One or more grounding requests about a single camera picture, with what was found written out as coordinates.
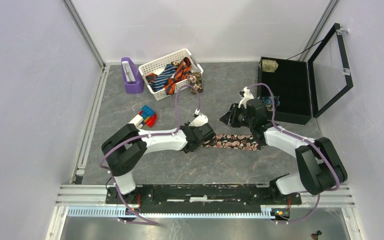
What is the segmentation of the black pink floral tie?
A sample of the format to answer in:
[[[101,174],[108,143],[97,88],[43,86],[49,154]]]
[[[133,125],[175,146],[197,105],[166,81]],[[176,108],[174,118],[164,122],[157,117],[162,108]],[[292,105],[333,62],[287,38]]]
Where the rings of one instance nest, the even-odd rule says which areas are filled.
[[[204,142],[202,147],[259,151],[264,145],[258,143],[251,134],[216,134]]]

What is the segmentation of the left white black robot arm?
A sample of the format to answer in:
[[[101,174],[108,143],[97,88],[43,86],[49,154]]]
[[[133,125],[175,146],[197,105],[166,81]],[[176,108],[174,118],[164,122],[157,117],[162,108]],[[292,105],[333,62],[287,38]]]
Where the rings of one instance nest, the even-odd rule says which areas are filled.
[[[118,197],[125,204],[137,198],[133,169],[143,155],[159,151],[195,152],[216,133],[205,123],[181,125],[179,129],[142,130],[128,123],[101,145],[104,160],[118,187]]]

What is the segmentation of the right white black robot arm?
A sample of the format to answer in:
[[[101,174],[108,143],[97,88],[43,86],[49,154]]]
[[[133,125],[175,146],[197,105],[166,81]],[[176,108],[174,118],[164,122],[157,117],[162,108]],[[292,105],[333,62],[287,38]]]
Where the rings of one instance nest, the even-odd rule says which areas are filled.
[[[348,179],[348,173],[332,143],[326,137],[306,138],[290,132],[269,119],[259,99],[233,103],[220,121],[232,128],[247,127],[260,147],[275,147],[296,159],[298,172],[280,176],[269,183],[269,199],[282,204],[289,194],[318,195],[333,191]]]

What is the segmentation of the blue patterned rolled tie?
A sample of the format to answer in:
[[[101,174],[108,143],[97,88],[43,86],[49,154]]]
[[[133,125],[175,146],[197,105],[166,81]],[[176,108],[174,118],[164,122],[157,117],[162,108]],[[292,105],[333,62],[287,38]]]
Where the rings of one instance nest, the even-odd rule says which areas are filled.
[[[272,112],[281,104],[279,96],[274,96],[273,99],[270,96],[263,96],[261,99],[269,112]]]

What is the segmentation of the gold rolled tie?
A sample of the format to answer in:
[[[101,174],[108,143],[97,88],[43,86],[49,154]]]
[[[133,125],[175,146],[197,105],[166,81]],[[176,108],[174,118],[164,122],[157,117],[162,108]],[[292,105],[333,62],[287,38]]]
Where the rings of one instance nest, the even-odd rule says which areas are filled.
[[[266,73],[275,73],[278,69],[279,64],[276,60],[271,59],[262,59],[261,60],[261,70]]]

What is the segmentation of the colourful toy block stack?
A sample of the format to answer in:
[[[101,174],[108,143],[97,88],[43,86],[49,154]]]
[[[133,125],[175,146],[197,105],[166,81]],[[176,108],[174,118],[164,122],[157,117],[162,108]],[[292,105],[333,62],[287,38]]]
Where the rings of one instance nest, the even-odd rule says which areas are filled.
[[[157,113],[149,106],[144,105],[140,112],[128,123],[133,124],[137,129],[143,127],[152,128],[157,121]]]

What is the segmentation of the brown floral tie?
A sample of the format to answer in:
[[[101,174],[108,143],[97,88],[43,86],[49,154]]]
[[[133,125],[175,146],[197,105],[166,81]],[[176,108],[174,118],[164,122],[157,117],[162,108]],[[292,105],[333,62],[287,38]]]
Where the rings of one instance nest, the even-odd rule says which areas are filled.
[[[200,72],[191,72],[187,75],[188,84],[201,93],[203,91],[202,74]]]

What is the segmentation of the black tie display box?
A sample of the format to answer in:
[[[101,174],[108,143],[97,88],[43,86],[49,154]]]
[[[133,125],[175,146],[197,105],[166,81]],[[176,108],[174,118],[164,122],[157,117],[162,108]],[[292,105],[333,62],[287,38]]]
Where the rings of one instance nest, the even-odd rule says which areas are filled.
[[[348,32],[334,23],[308,60],[261,57],[257,82],[268,85],[274,96],[279,96],[276,121],[306,125],[353,88],[344,42]],[[277,61],[277,70],[262,72],[263,59]]]

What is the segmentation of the navy white striped tie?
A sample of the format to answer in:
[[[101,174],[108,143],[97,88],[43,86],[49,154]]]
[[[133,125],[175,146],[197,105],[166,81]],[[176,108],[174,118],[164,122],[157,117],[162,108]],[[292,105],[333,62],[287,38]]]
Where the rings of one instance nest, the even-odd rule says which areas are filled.
[[[158,92],[164,88],[169,78],[171,78],[177,70],[177,66],[168,64],[164,70],[154,78],[149,77],[148,84],[154,92]]]

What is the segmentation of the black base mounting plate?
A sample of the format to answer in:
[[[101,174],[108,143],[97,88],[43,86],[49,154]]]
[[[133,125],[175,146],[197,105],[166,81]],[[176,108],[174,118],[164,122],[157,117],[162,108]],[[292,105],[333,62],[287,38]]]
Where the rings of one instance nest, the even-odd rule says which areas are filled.
[[[138,205],[142,214],[253,214],[262,205],[300,205],[302,199],[264,184],[143,184],[123,197],[109,187],[105,202]]]

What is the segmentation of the orange navy striped tie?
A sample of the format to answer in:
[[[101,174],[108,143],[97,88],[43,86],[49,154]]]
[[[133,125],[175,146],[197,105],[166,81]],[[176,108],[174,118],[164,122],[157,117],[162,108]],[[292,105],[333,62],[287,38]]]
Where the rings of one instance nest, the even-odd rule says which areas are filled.
[[[164,85],[166,95],[174,95],[176,84],[186,80],[192,69],[191,60],[188,57],[184,57],[181,61],[172,61],[171,65],[175,67],[175,71],[172,77],[169,77]]]

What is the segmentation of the white plastic basket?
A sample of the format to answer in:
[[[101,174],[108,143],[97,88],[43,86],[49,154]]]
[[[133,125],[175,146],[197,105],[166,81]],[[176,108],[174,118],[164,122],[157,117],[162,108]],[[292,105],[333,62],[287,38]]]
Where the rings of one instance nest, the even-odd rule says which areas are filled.
[[[180,87],[189,83],[188,77],[192,74],[204,72],[186,48],[142,64],[138,69],[147,88],[157,101],[178,92]]]

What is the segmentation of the purple metronome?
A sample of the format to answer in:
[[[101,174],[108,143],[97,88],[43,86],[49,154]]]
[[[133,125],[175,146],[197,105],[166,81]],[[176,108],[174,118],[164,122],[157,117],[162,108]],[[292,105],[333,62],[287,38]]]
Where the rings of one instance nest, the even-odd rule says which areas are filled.
[[[138,69],[129,57],[121,59],[123,84],[127,94],[141,94],[144,91],[145,82]]]

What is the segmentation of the small black floor object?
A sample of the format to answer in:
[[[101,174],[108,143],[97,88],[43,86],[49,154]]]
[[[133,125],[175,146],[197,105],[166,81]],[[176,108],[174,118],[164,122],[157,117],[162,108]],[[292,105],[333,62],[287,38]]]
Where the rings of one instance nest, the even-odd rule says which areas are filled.
[[[311,238],[312,238],[313,240],[318,240],[318,239],[319,239],[319,236],[322,235],[322,234],[323,234],[323,233],[322,233],[320,230],[318,230],[317,232],[311,234]]]

